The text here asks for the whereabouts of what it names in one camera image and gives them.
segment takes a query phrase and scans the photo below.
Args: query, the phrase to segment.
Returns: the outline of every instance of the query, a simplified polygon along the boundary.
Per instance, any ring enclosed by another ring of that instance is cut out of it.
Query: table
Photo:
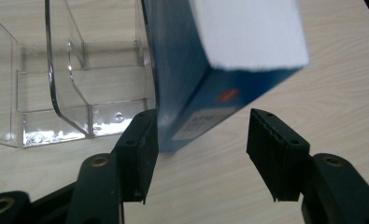
[[[289,124],[311,144],[311,155],[349,160],[369,183],[369,10],[361,0],[300,4],[309,67],[179,152],[161,154],[147,204],[125,204],[127,223],[304,223],[301,203],[274,203],[245,152],[252,107]],[[43,197],[75,181],[82,161],[117,140],[0,146],[0,192]]]

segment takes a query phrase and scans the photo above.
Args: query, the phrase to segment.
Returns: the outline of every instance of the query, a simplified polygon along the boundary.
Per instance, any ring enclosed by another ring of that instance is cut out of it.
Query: clear acrylic holder
[[[123,20],[122,27],[119,23],[114,30],[96,31],[105,36],[90,42],[84,41],[65,0],[46,0],[44,6],[39,1],[30,3],[38,10],[31,10],[28,18],[45,23],[43,27],[32,23],[27,31],[18,29],[20,22],[3,13],[6,7],[20,14],[20,4],[3,2],[0,144],[34,147],[122,133],[135,114],[155,107],[140,0],[109,1],[106,5],[116,4],[114,19]],[[28,9],[29,0],[21,6]],[[84,23],[97,13],[94,7],[78,8]]]

